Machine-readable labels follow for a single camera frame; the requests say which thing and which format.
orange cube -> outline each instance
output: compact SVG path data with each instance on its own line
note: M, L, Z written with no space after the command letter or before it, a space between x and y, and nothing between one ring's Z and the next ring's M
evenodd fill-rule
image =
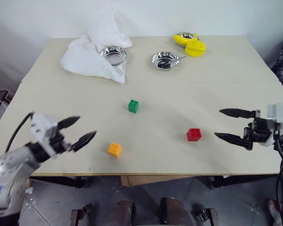
M111 143L108 148L108 153L114 157L119 157L122 152L122 146L119 144Z

silver bowl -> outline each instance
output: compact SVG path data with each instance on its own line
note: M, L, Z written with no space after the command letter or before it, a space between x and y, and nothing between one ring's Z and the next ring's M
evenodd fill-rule
M162 71L169 71L176 68L179 64L178 55L166 51L158 52L154 54L152 63Z
M126 59L125 50L119 46L107 46L101 50L100 55L113 66L123 63Z
M193 33L188 33L188 32L181 32L179 34L177 34L183 38L186 38L186 39L193 39L194 38L194 34ZM177 45L179 45L180 47L183 47L185 48L186 45L182 45L182 44L179 44L179 43L176 43Z

red cube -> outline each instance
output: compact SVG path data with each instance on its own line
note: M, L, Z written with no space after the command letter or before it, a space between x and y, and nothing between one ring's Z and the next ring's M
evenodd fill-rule
M198 141L201 138L200 129L189 129L187 137L188 141Z

white tabletop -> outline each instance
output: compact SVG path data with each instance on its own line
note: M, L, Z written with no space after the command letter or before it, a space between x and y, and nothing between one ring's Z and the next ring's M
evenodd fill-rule
M280 157L272 147L254 144L246 151L214 132L242 136L251 120L218 111L261 109L264 117L268 104L283 102L282 85L244 37L201 39L208 47L204 56L187 57L175 70L161 72L149 63L152 53L168 49L184 55L183 49L169 38L133 38L123 85L63 71L58 61L70 40L50 40L0 121L0 154L22 118L35 111L57 120L80 115L63 131L69 142L98 131L82 150L45 162L36 175L277 173ZM140 102L137 114L127 110L131 99ZM187 141L189 128L201 129L198 142ZM27 123L12 148L31 140ZM111 142L123 147L118 159L107 153Z

green cube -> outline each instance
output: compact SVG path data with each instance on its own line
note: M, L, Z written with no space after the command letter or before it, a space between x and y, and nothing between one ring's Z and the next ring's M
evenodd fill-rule
M128 111L137 113L138 111L138 101L136 100L131 100L130 103L128 104Z

